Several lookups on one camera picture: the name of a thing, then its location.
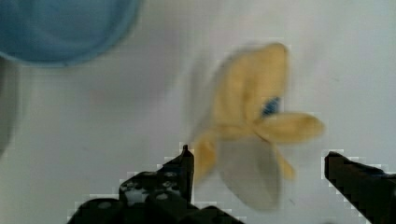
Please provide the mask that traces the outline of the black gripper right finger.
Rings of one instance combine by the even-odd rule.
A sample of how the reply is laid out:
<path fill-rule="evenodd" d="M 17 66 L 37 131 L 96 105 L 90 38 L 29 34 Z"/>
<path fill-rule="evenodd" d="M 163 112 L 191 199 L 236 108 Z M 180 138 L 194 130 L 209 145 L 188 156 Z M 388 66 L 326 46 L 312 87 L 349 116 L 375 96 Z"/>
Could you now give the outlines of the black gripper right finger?
<path fill-rule="evenodd" d="M 324 158 L 326 179 L 371 223 L 395 224 L 395 175 L 331 151 Z"/>

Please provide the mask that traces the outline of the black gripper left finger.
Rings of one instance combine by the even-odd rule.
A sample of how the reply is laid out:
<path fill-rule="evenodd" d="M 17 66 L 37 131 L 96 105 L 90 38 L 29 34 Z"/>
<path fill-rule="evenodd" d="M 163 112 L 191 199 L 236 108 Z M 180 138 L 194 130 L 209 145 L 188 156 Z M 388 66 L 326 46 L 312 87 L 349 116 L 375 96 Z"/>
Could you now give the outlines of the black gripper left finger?
<path fill-rule="evenodd" d="M 83 203 L 66 224 L 245 224 L 213 205 L 191 203 L 194 156 L 187 146 L 155 172 L 120 184 L 118 197 Z"/>

